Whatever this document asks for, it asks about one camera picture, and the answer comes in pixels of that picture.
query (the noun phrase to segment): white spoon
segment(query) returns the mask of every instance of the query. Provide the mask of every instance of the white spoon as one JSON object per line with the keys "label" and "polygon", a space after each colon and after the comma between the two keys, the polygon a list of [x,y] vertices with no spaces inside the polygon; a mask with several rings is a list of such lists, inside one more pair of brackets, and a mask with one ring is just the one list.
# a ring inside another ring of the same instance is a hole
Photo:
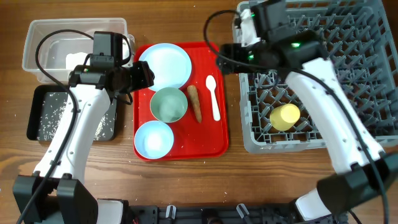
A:
{"label": "white spoon", "polygon": [[218,103],[216,98],[216,80],[213,76],[209,75],[206,78],[206,87],[210,90],[211,93],[211,105],[213,107],[213,118],[215,121],[219,121],[221,119],[220,111],[218,109]]}

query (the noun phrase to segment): brown object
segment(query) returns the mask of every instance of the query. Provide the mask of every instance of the brown object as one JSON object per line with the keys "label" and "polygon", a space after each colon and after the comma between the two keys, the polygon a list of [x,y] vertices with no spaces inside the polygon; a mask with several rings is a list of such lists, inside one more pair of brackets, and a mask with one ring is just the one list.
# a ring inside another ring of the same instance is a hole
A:
{"label": "brown object", "polygon": [[188,86],[188,95],[192,103],[193,111],[195,112],[195,117],[197,117],[198,122],[201,123],[199,96],[195,85]]}
{"label": "brown object", "polygon": [[[234,8],[241,1],[0,1],[0,223],[15,224],[20,215],[12,194],[15,179],[18,174],[32,175],[49,147],[48,142],[26,138],[33,93],[40,85],[36,76],[21,68],[30,22],[35,19],[122,17],[127,20],[128,31],[137,37],[136,46],[179,43],[203,40],[205,19],[217,10]],[[383,0],[383,3],[392,35],[398,44],[398,1]],[[231,20],[231,16],[217,18],[209,27],[209,37],[232,43]],[[239,77],[225,76],[224,88],[229,148],[221,157],[188,161],[141,161],[132,151],[132,106],[121,105],[118,108],[115,139],[94,142],[91,147],[85,171],[85,187],[94,198],[127,199],[130,205],[165,207],[172,203],[177,207],[236,207],[238,203],[263,205],[289,202],[314,189],[318,180],[335,173],[326,149],[262,155],[246,152],[239,110]],[[392,147],[386,150],[393,152],[397,149]],[[398,212],[394,212],[398,210],[397,181],[387,194],[390,223],[398,223]],[[356,207],[354,211],[363,223],[382,222],[380,197]]]}

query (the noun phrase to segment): dish rack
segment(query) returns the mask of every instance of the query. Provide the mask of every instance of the dish rack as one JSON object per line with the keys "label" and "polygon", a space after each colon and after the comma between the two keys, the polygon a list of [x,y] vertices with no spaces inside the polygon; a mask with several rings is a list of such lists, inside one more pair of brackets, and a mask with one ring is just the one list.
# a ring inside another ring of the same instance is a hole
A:
{"label": "dish rack", "polygon": [[[241,2],[238,11],[262,1]],[[287,0],[297,32],[315,30],[326,40],[337,79],[365,127],[383,146],[398,145],[397,50],[381,0]],[[234,41],[240,32],[233,25]],[[325,147],[325,141],[297,95],[277,72],[241,73],[244,147],[251,153],[295,152]],[[300,108],[288,131],[271,126],[271,111],[286,103]]]}

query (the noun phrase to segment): red cutting board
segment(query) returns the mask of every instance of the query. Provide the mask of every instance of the red cutting board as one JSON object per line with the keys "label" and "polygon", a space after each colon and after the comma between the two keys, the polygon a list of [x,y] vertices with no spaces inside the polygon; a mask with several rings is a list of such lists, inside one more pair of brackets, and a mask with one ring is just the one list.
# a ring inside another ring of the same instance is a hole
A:
{"label": "red cutting board", "polygon": [[[216,55],[210,52],[204,42],[177,43],[175,45],[184,49],[192,62],[191,76],[188,82],[180,88],[187,96],[188,110],[179,121],[168,124],[174,134],[174,144],[166,156],[160,159],[146,159],[137,152],[134,146],[134,152],[137,157],[144,161],[218,157],[224,154],[229,146],[224,81],[222,74],[216,66]],[[152,45],[140,47],[134,56],[134,61],[138,61],[141,54],[150,46]],[[206,87],[206,77],[208,75],[213,75],[217,83],[215,92],[218,107],[220,108],[220,121],[213,119],[210,91]],[[192,104],[188,97],[187,87],[189,85],[195,85],[198,90],[202,116],[201,123],[196,120]],[[134,135],[136,135],[138,128],[145,122],[156,120],[150,112],[149,107],[150,99],[154,93],[154,91],[148,88],[133,93]]]}

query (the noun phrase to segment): yellow object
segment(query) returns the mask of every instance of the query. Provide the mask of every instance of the yellow object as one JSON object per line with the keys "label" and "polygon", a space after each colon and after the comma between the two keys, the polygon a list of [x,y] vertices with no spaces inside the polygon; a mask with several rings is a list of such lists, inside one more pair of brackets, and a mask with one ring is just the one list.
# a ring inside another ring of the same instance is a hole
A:
{"label": "yellow object", "polygon": [[269,119],[271,125],[279,131],[289,130],[300,118],[300,109],[291,103],[275,108]]}

